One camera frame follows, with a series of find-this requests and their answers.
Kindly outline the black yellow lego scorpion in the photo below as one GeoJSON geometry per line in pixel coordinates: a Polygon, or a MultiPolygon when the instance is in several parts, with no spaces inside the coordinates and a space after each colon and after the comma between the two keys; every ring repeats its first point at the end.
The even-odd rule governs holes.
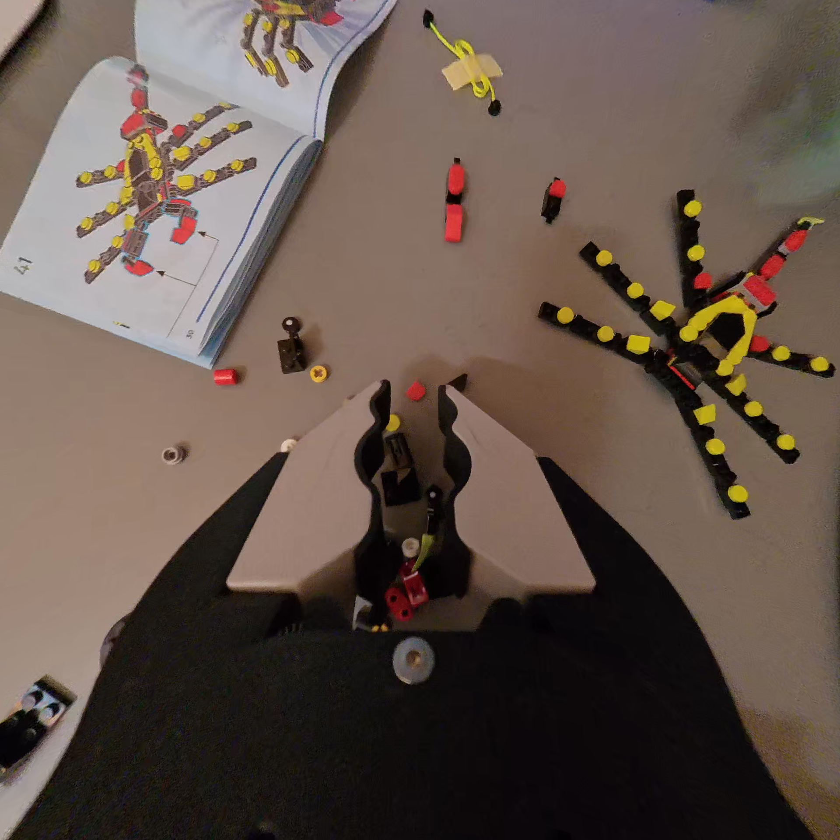
{"type": "Polygon", "coordinates": [[[647,335],[623,335],[570,307],[548,301],[540,305],[538,319],[639,365],[668,393],[720,504],[737,521],[751,514],[749,492],[730,468],[727,447],[713,428],[717,407],[704,401],[699,389],[705,386],[722,399],[785,464],[791,465],[800,457],[795,437],[767,416],[760,401],[747,394],[747,379],[740,367],[745,360],[754,359],[822,379],[835,375],[836,367],[826,357],[795,352],[789,345],[773,342],[760,333],[761,321],[778,307],[775,278],[824,220],[815,216],[798,218],[758,265],[716,283],[702,263],[706,256],[700,242],[702,209],[694,190],[683,189],[675,195],[675,235],[685,310],[682,319],[677,318],[675,305],[652,299],[641,283],[631,280],[607,249],[590,242],[580,252],[584,263],[665,342],[663,347],[655,346],[647,335]]]}

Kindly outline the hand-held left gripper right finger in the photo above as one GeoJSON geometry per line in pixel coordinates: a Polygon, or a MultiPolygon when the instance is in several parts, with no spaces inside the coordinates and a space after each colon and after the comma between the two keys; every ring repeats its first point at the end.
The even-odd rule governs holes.
{"type": "Polygon", "coordinates": [[[436,629],[478,629],[497,602],[589,596],[595,577],[539,458],[453,385],[437,393],[450,482],[436,550],[436,629]]]}

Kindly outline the black lego plate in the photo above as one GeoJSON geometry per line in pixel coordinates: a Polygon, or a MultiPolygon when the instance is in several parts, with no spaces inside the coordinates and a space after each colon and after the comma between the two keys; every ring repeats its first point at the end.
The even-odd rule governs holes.
{"type": "Polygon", "coordinates": [[[1,785],[15,777],[77,699],[50,675],[31,684],[1,722],[1,785]]]}

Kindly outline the red black lego claw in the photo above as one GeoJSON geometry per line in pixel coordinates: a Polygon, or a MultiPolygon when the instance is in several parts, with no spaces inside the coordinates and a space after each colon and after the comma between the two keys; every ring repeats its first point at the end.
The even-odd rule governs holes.
{"type": "Polygon", "coordinates": [[[446,180],[444,241],[450,244],[461,242],[463,237],[466,192],[466,169],[456,156],[448,168],[446,180]]]}

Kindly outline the black lego bracket with pin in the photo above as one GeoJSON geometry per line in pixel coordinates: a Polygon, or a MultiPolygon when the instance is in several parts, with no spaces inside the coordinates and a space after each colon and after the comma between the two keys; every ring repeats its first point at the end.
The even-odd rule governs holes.
{"type": "Polygon", "coordinates": [[[284,375],[302,373],[308,368],[308,358],[300,335],[301,321],[289,316],[283,319],[281,326],[287,334],[277,342],[281,372],[284,375]]]}

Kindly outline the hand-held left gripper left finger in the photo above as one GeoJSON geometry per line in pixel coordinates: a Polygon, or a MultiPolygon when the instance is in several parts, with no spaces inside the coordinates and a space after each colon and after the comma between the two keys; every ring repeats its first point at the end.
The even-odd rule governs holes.
{"type": "Polygon", "coordinates": [[[243,548],[227,577],[235,594],[289,595],[306,628],[350,630],[362,594],[357,563],[376,561],[384,541],[374,477],[391,385],[375,380],[284,453],[243,548]]]}

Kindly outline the lego instruction booklet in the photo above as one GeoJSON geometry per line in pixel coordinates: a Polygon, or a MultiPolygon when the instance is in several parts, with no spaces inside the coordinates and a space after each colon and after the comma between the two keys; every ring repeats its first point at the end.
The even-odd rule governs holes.
{"type": "Polygon", "coordinates": [[[343,66],[396,2],[132,2],[133,55],[97,62],[49,137],[3,105],[15,298],[211,368],[322,149],[343,66]]]}

